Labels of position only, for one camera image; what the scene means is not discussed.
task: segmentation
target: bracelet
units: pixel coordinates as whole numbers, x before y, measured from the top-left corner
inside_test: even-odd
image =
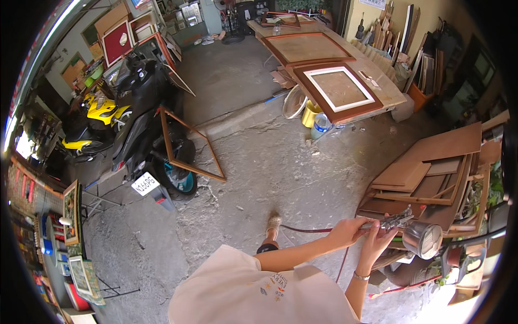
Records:
[[[369,280],[370,278],[370,275],[366,276],[366,277],[362,277],[362,276],[358,276],[358,274],[356,273],[356,271],[353,272],[353,278],[356,278],[358,280],[363,280],[363,281],[367,281]]]

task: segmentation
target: white t-shirt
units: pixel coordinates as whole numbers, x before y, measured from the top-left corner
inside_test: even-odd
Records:
[[[301,264],[279,273],[222,245],[176,288],[169,322],[359,323],[346,296],[326,274]]]

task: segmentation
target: wooden workbench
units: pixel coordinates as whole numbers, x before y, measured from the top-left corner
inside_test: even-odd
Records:
[[[257,22],[250,20],[247,22],[248,26],[254,30],[255,32],[255,38],[257,38],[263,45],[262,38],[272,36],[273,27],[262,27]],[[383,104],[383,107],[374,111],[367,112],[362,115],[358,115],[346,120],[341,120],[340,123],[351,123],[358,120],[362,120],[365,118],[369,118],[372,116],[376,116],[379,114],[382,114],[386,111],[390,111],[394,109],[394,107],[398,104],[401,104],[406,101],[405,97],[401,93],[401,91],[396,87],[396,85],[390,81],[390,79],[383,73],[368,57],[366,57],[363,53],[358,51],[352,44],[347,42],[345,39],[340,37],[337,33],[333,32],[326,26],[315,22],[310,24],[301,24],[300,29],[295,28],[287,28],[287,27],[281,27],[281,35],[284,34],[299,34],[299,33],[315,33],[315,32],[321,32],[325,33],[327,36],[329,36],[332,40],[334,40],[338,45],[343,47],[348,53],[350,53],[356,61],[354,62],[347,62],[347,65],[353,69],[356,74],[360,75],[358,71],[362,70],[367,73],[370,77],[372,77],[376,83],[379,85],[379,87],[374,87],[372,84],[367,82],[367,85],[370,87],[370,89],[374,92],[376,97],[381,101]],[[304,89],[303,85],[301,84],[300,80],[295,76],[293,73],[292,68],[287,68],[286,71],[290,74],[290,76],[301,86],[301,88],[304,90],[306,95],[309,94],[309,91],[307,89]],[[313,101],[316,102],[314,98],[312,98],[310,95],[308,97]]]

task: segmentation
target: scooter taillight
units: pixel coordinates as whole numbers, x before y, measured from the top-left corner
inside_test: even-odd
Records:
[[[121,163],[119,163],[119,166],[117,167],[117,171],[118,171],[118,170],[120,170],[123,166],[124,166],[124,161],[122,161]]]

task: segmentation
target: slipper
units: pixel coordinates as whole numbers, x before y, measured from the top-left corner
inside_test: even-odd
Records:
[[[221,34],[218,36],[219,40],[222,40],[225,37],[226,31],[222,31]]]
[[[277,235],[279,234],[279,227],[281,224],[282,224],[282,217],[280,217],[279,215],[275,215],[268,220],[268,225],[266,226],[266,232],[268,232],[269,229],[275,230],[274,241],[277,239]]]

